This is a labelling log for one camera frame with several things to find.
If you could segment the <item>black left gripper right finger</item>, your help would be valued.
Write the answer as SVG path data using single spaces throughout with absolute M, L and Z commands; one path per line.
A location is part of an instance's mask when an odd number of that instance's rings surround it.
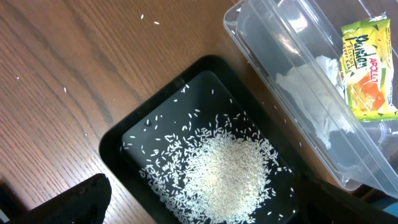
M 295 198 L 302 223 L 397 224 L 396 216 L 306 174 L 295 177 Z

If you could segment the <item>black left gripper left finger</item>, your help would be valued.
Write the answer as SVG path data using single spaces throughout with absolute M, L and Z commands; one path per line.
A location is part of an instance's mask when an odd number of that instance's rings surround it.
M 13 223 L 103 224 L 111 200 L 111 184 L 96 174 L 51 200 L 13 218 Z

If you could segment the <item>white paper napkin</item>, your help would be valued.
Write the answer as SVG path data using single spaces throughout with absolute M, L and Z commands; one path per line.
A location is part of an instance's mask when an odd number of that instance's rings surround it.
M 330 133 L 343 130 L 345 134 L 353 129 L 341 110 L 332 102 L 330 91 L 316 78 L 311 66 L 305 64 L 291 68 L 285 75 L 276 74 L 276 83 L 289 92 L 305 117 L 315 128 L 315 134 L 327 149 L 331 149 Z

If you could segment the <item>yellow green snack wrapper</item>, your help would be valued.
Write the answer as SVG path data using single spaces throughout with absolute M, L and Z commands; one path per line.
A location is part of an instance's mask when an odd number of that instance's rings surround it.
M 339 80 L 346 103 L 360 121 L 396 120 L 391 20 L 385 13 L 341 28 Z

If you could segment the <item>blue plate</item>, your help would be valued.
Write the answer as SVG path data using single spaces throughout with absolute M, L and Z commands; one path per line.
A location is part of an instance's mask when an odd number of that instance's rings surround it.
M 385 198 L 372 203 L 376 207 L 386 213 L 398 217 L 398 204 L 396 198 Z

